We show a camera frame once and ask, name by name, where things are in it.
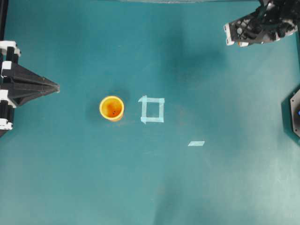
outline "black pole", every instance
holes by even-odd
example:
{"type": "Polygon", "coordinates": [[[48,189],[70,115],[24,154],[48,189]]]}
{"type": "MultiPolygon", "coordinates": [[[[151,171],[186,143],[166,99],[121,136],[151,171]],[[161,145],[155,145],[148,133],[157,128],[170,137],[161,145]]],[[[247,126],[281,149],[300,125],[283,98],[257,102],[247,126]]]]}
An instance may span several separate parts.
{"type": "Polygon", "coordinates": [[[14,58],[14,47],[7,47],[6,61],[12,61],[14,58]]]}
{"type": "Polygon", "coordinates": [[[8,0],[0,0],[0,41],[4,40],[6,16],[8,14],[8,0]]]}

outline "tape strip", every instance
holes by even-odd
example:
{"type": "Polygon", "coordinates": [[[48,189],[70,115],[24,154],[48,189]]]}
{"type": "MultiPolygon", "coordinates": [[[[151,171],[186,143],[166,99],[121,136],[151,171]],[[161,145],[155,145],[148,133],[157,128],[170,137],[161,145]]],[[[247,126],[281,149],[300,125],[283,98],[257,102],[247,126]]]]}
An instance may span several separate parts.
{"type": "Polygon", "coordinates": [[[146,124],[146,122],[156,122],[163,123],[164,122],[164,98],[153,98],[147,97],[146,95],[141,97],[138,102],[142,102],[142,116],[141,122],[146,124]],[[158,117],[147,117],[147,103],[159,103],[159,113],[158,117]]]}
{"type": "Polygon", "coordinates": [[[205,141],[201,142],[190,142],[188,146],[203,146],[205,144],[205,141]]]}

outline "plastic cup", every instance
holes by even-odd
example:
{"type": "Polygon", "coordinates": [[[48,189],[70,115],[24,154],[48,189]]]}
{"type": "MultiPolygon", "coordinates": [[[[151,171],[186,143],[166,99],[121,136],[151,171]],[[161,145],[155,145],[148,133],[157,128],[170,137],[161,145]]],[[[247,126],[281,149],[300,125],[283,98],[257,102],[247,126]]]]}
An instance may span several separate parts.
{"type": "Polygon", "coordinates": [[[124,103],[117,96],[107,96],[101,101],[99,111],[105,119],[117,122],[123,117],[124,103]]]}

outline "robotic arm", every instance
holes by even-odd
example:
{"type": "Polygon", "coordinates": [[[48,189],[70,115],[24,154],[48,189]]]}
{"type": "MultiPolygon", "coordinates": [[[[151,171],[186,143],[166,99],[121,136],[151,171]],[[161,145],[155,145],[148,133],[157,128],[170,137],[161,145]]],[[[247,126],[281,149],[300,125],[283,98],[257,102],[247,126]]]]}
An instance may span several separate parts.
{"type": "Polygon", "coordinates": [[[225,24],[227,45],[279,41],[298,30],[300,0],[260,0],[260,4],[255,12],[225,24]]]}

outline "black mount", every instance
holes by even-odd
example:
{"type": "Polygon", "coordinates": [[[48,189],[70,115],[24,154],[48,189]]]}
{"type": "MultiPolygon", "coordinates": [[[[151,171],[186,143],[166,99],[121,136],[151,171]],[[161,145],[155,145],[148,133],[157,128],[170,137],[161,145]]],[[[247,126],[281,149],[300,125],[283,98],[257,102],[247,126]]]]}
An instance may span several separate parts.
{"type": "MultiPolygon", "coordinates": [[[[8,0],[0,0],[0,41],[4,40],[8,0]]],[[[11,130],[15,108],[41,96],[60,91],[60,86],[18,65],[15,47],[8,46],[6,60],[0,53],[0,137],[11,130]]]]}
{"type": "Polygon", "coordinates": [[[264,44],[297,31],[299,0],[259,0],[256,11],[229,23],[233,42],[264,44]]]}

